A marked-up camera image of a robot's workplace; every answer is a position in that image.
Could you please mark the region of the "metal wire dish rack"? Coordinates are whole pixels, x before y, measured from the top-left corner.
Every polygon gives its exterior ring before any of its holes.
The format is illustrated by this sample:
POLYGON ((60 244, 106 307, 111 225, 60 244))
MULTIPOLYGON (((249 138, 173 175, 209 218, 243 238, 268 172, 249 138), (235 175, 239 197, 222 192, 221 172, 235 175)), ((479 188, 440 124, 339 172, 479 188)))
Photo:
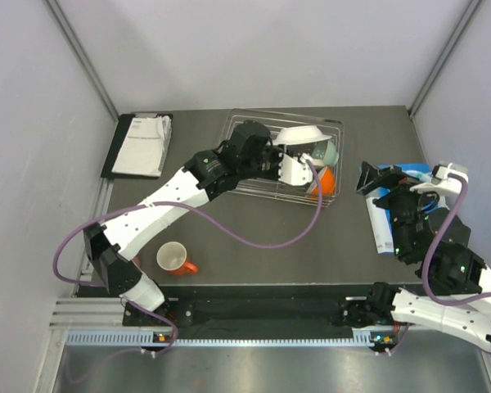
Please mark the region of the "metal wire dish rack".
MULTIPOLYGON (((247 120, 253 120, 266 126, 270 130, 272 139, 276 138, 281 129, 301 125, 316 125, 323 133, 331 135, 332 138, 330 140, 335 143, 340 156, 336 166, 331 168, 336 177, 336 190, 332 196, 322 196, 322 208, 327 208, 339 196, 344 142, 344 125, 340 121, 310 115, 232 109, 227 116, 221 139, 226 140, 230 138, 233 129, 247 120)), ((310 144, 301 145, 299 149, 302 151, 311 151, 315 146, 316 144, 313 146, 310 144)), ((318 198, 310 197, 306 194, 309 185, 310 183, 304 186, 292 187, 281 182, 258 178, 240 182, 233 192, 250 197, 262 197, 271 200, 315 206, 318 203, 318 198)))

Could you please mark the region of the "white blue-rimmed plate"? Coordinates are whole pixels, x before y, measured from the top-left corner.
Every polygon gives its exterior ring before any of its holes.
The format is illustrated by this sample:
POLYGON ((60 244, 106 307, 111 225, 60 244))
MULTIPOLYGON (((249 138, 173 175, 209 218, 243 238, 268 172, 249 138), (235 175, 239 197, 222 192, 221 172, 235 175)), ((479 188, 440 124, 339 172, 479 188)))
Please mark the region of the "white blue-rimmed plate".
POLYGON ((276 146, 296 146, 318 143, 330 140, 331 138, 331 135, 323 133, 316 125, 301 125, 281 129, 274 139, 273 144, 276 146))

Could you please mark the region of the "small white bowl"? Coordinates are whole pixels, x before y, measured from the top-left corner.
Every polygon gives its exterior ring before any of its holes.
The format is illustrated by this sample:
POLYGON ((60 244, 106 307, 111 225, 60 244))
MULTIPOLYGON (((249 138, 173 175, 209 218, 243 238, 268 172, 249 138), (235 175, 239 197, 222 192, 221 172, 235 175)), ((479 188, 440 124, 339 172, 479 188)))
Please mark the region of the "small white bowl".
POLYGON ((306 194, 309 197, 318 197, 318 185, 321 185, 322 195, 324 197, 331 197, 336 190, 336 177, 332 169, 328 166, 321 168, 318 172, 318 180, 319 182, 313 180, 310 183, 306 194))

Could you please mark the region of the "green ceramic bowl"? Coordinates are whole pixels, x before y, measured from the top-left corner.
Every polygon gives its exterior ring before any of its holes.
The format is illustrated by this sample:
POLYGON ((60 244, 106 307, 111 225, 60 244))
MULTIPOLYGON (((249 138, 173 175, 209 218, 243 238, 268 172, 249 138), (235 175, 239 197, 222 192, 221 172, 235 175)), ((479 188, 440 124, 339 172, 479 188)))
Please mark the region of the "green ceramic bowl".
POLYGON ((314 166, 333 168, 336 166, 340 156, 335 143, 332 140, 324 140, 316 144, 311 157, 314 166))

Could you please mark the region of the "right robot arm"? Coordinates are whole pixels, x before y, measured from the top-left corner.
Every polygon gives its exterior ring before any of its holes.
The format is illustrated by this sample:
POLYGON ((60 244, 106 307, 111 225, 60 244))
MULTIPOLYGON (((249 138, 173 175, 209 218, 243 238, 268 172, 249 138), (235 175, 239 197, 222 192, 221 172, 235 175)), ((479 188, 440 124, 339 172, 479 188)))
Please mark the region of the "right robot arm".
POLYGON ((457 216, 468 191, 466 169, 441 162, 426 174, 364 161, 356 192, 382 211, 394 257, 416 264, 423 292, 374 283, 364 300, 344 308, 357 327, 420 325, 464 340, 491 355, 491 268, 469 246, 471 229, 457 216))

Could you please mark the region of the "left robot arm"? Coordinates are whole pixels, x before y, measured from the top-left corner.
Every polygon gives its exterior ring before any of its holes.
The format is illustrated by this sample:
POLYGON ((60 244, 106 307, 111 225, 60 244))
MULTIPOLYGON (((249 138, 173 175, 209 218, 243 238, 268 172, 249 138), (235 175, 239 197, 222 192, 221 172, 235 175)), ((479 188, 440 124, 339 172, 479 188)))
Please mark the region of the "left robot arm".
POLYGON ((86 253, 109 295, 133 304, 149 323, 163 323, 169 305, 159 285, 134 263, 138 252, 187 212, 198 211, 239 182, 281 180, 287 158, 267 127, 247 120, 216 148, 195 153, 139 205, 87 225, 83 229, 86 253))

